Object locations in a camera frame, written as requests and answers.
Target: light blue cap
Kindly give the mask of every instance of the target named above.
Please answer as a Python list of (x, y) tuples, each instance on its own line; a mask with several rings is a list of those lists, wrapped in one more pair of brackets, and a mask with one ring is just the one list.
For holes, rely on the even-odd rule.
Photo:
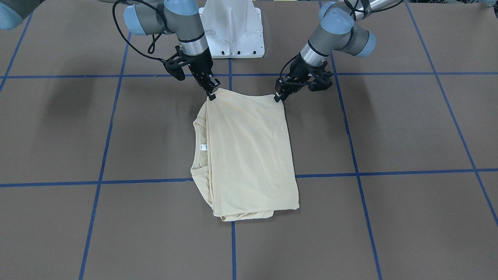
[(9, 6), (0, 2), (0, 29), (11, 30), (22, 23), (22, 17)]
[(140, 20), (138, 20), (138, 16), (136, 15), (135, 5), (128, 6), (124, 9), (124, 22), (133, 35), (147, 35), (145, 34), (145, 31), (143, 31)]
[(195, 15), (199, 12), (195, 0), (164, 0), (164, 6), (170, 12), (179, 15)]
[(359, 57), (368, 56), (369, 54), (371, 54), (374, 51), (376, 44), (377, 44), (377, 39), (375, 38), (375, 35), (369, 31), (369, 39), (367, 41), (367, 44), (365, 45), (363, 50), (355, 56), (359, 56)]
[(339, 8), (332, 8), (320, 23), (327, 32), (337, 35), (348, 33), (354, 24), (355, 21), (349, 14)]
[(334, 5), (334, 4), (337, 4), (336, 2), (327, 2), (325, 3), (325, 5), (323, 5), (321, 8), (320, 8), (320, 11), (318, 12), (318, 19), (320, 21), (322, 21), (323, 17), (325, 16), (325, 13), (327, 12), (327, 10), (330, 8), (330, 6)]

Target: cream fabric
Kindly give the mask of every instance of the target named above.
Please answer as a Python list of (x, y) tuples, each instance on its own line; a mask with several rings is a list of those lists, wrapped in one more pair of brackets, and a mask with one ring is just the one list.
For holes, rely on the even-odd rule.
[(194, 122), (192, 177), (223, 221), (268, 218), (299, 208), (282, 102), (218, 89)]

